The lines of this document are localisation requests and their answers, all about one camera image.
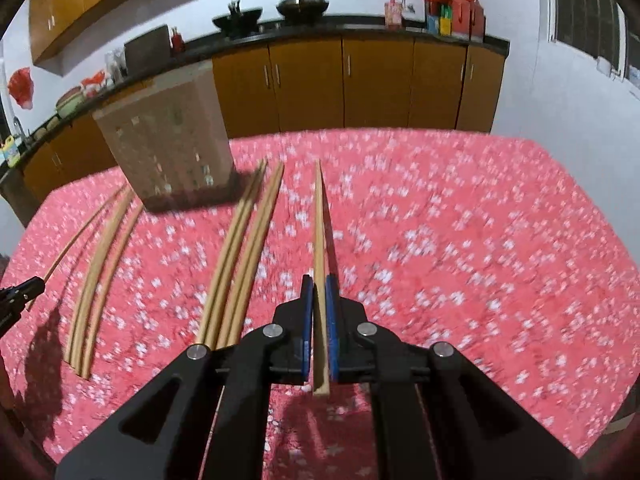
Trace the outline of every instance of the table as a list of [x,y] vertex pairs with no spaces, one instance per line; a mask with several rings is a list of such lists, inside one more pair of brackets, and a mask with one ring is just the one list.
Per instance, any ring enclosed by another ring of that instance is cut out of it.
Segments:
[[[538,145],[336,130],[235,140],[232,151],[241,169],[262,156],[270,171],[277,159],[286,164],[245,330],[269,322],[311,272],[320,158],[343,296],[407,342],[451,342],[578,455],[607,425],[640,369],[638,270],[602,213]],[[2,284],[42,275],[123,181],[114,169],[53,192]],[[2,340],[19,413],[54,459],[194,341],[232,213],[141,215],[108,296],[90,381],[61,360],[95,230]],[[274,388],[266,475],[374,477],[363,388],[335,387],[329,401],[309,391]]]

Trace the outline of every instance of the black countertop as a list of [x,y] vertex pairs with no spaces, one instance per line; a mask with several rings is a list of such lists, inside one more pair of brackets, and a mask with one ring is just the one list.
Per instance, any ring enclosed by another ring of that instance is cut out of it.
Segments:
[[423,27],[424,22],[405,20],[404,28],[389,29],[385,27],[385,19],[383,16],[323,16],[315,25],[288,25],[283,20],[274,20],[271,22],[260,23],[259,32],[243,38],[228,38],[222,32],[216,32],[188,41],[185,43],[185,52],[172,58],[169,62],[164,63],[161,66],[155,66],[148,70],[139,72],[134,77],[127,77],[118,85],[107,88],[96,97],[88,99],[82,103],[82,105],[76,108],[71,115],[60,120],[60,122],[50,132],[47,132],[40,140],[37,140],[32,146],[28,147],[25,153],[21,156],[20,161],[18,161],[16,166],[13,168],[9,168],[7,170],[6,162],[2,164],[0,167],[0,175],[2,175],[2,178],[0,178],[0,186],[2,186],[2,183],[5,181],[5,176],[8,171],[21,170],[33,154],[38,151],[40,146],[55,138],[65,126],[71,124],[78,117],[91,112],[114,94],[117,94],[129,86],[144,81],[145,79],[168,72],[169,70],[211,59],[211,57],[216,54],[228,52],[237,48],[257,46],[278,40],[325,38],[327,36],[362,36],[370,33],[375,35],[385,34],[393,37],[409,36],[419,38],[423,41],[457,44],[461,46],[468,46],[472,44],[497,52],[504,57],[509,55],[510,42],[502,38],[485,36],[484,43],[476,43],[473,41],[459,40],[452,36],[431,34]]

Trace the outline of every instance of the floral tablecloth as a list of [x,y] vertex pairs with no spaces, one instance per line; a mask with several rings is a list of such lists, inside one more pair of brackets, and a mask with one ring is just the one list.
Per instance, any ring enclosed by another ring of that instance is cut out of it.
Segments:
[[[236,165],[285,173],[245,329],[296,297],[312,267],[314,161],[322,161],[341,293],[407,341],[447,340],[567,447],[582,454],[635,381],[638,270],[566,171],[527,140],[411,130],[335,130],[235,140]],[[43,275],[118,169],[42,205],[2,280]],[[194,341],[232,206],[143,212],[98,333],[92,377],[62,363],[72,308],[97,243],[75,244],[30,314],[0,342],[18,411],[56,460]],[[265,475],[373,478],[359,386],[271,397]]]

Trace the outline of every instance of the silver rivet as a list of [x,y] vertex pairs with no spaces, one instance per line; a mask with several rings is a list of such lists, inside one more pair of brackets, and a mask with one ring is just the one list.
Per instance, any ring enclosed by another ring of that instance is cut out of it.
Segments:
[[433,345],[433,351],[438,357],[451,357],[453,355],[454,348],[446,341],[438,341]]
[[360,323],[358,325],[358,333],[360,335],[371,336],[371,335],[375,335],[377,331],[378,331],[378,327],[368,321],[366,323]]
[[284,329],[277,323],[271,323],[262,329],[262,333],[267,337],[278,337],[283,332]]
[[207,355],[207,347],[204,345],[191,345],[187,349],[187,357],[197,361]]

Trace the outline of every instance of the chopstick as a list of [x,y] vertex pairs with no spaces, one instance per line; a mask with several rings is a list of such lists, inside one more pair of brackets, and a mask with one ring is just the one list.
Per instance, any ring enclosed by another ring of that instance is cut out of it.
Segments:
[[314,283],[317,301],[314,302],[314,395],[327,396],[329,359],[327,356],[326,298],[324,295],[324,219],[322,216],[322,167],[316,160],[316,225],[314,239]]
[[122,256],[124,249],[127,247],[127,243],[129,242],[129,237],[131,236],[131,232],[133,231],[134,227],[136,226],[136,223],[138,222],[138,216],[140,216],[142,209],[143,209],[143,205],[140,203],[134,209],[129,220],[125,224],[122,237],[118,241],[118,245],[114,250],[113,258],[111,259],[110,265],[105,272],[106,276],[102,283],[102,289],[98,294],[96,305],[94,306],[94,309],[92,311],[91,324],[89,326],[89,333],[86,340],[86,347],[84,348],[84,359],[82,360],[82,373],[80,374],[80,376],[83,379],[89,378],[89,371],[91,370],[91,364],[94,357],[95,338],[98,333],[100,318],[102,317],[102,310],[104,309],[104,303],[107,300],[107,294],[109,293],[111,282],[116,273],[116,269],[118,268],[118,264],[120,263],[120,257]]
[[80,357],[82,353],[82,343],[84,341],[84,332],[86,330],[91,302],[94,298],[95,287],[98,283],[104,260],[109,252],[111,243],[115,238],[118,227],[122,222],[122,218],[127,212],[127,208],[129,207],[132,197],[133,191],[129,187],[102,232],[102,237],[100,238],[98,247],[95,250],[94,257],[91,260],[91,265],[89,266],[89,270],[84,280],[84,285],[82,286],[82,293],[80,294],[80,298],[76,304],[74,316],[71,321],[69,339],[66,343],[64,360],[71,364],[77,372],[79,372],[80,369]]
[[240,202],[236,206],[236,211],[231,220],[229,231],[220,256],[218,264],[209,285],[209,293],[205,300],[202,311],[202,320],[200,321],[200,329],[196,343],[204,343],[213,349],[215,341],[218,337],[220,329],[220,321],[222,319],[222,309],[226,302],[226,295],[229,291],[231,274],[236,266],[240,245],[244,239],[244,232],[249,221],[252,209],[254,208],[255,199],[260,191],[260,184],[266,170],[266,161],[261,160],[258,168],[254,172],[250,184],[244,190]]
[[269,180],[267,193],[258,207],[258,213],[248,237],[247,248],[242,254],[242,260],[236,272],[236,280],[229,296],[216,348],[234,345],[240,339],[249,298],[254,286],[255,273],[269,231],[283,174],[284,164],[280,162]]
[[[73,235],[71,237],[71,240],[69,240],[65,247],[60,251],[60,254],[56,257],[55,260],[53,260],[53,263],[50,265],[49,270],[47,270],[47,273],[44,275],[44,278],[42,279],[45,283],[47,283],[47,281],[49,280],[49,278],[51,277],[51,275],[53,274],[53,271],[56,270],[56,267],[60,264],[60,262],[62,261],[62,258],[65,257],[65,254],[68,252],[68,250],[71,248],[71,246],[76,243],[76,240],[78,240],[78,238],[80,237],[80,235],[84,232],[84,230],[89,226],[89,224],[91,222],[94,221],[94,219],[100,214],[100,212],[104,209],[104,207],[111,202],[111,200],[113,200],[116,195],[121,192],[124,187],[127,185],[127,183],[125,182],[124,184],[122,184],[122,186],[120,186],[118,189],[116,189],[116,191],[114,191],[113,193],[111,193],[105,200],[104,202],[102,202],[102,204],[100,204],[97,209],[93,212],[93,214],[91,216],[89,216],[89,219],[82,225],[81,228],[78,229],[78,232]],[[32,300],[29,302],[29,304],[27,305],[27,312],[31,310],[31,307],[33,306],[33,302],[35,300]]]

